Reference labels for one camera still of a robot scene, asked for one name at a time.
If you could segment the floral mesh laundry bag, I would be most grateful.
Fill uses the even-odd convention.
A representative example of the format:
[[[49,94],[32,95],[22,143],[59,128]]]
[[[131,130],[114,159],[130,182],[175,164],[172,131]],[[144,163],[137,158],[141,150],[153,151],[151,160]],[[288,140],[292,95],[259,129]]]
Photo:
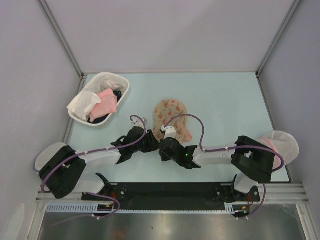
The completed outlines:
[[[176,116],[187,114],[185,105],[176,99],[165,99],[158,103],[154,110],[154,124],[152,133],[154,137],[160,142],[164,138],[161,132],[161,127],[165,126],[169,120]],[[187,128],[188,117],[181,116],[174,119],[168,125],[174,127],[176,130],[176,139],[182,144],[190,142],[193,137]]]

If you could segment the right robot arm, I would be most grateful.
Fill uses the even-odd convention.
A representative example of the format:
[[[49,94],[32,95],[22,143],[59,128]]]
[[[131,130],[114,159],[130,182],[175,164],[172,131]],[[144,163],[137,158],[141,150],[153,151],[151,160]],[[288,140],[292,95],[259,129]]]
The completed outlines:
[[[276,152],[246,136],[215,149],[182,146],[176,139],[167,137],[159,144],[159,155],[163,162],[172,160],[188,170],[211,165],[235,166],[240,173],[235,175],[230,187],[233,202],[246,200],[253,187],[271,181]]]

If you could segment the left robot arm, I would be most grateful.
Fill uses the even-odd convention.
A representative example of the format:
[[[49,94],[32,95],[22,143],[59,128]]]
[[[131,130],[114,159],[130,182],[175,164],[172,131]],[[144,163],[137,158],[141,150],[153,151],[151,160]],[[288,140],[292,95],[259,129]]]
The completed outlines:
[[[107,179],[98,172],[91,175],[90,169],[122,164],[137,152],[150,153],[158,148],[152,130],[135,125],[107,148],[79,152],[63,142],[55,143],[36,158],[34,171],[42,180],[41,192],[53,194],[56,199],[89,192],[105,200],[111,193]]]

